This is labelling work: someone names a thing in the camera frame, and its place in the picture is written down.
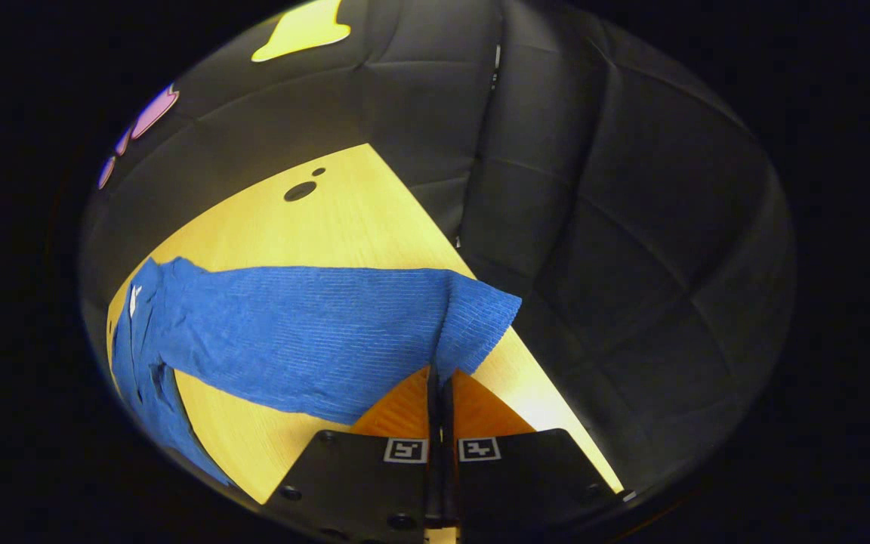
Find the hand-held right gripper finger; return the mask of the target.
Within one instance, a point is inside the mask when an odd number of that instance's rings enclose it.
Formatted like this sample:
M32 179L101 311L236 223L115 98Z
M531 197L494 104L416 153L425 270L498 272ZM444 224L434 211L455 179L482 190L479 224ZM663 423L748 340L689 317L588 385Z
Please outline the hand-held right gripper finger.
M425 366L349 431L317 431L263 513L321 543L424 543L440 515L438 372Z
M446 519L462 542L570 542L617 509L615 488L569 431L538 430L462 371L441 390Z

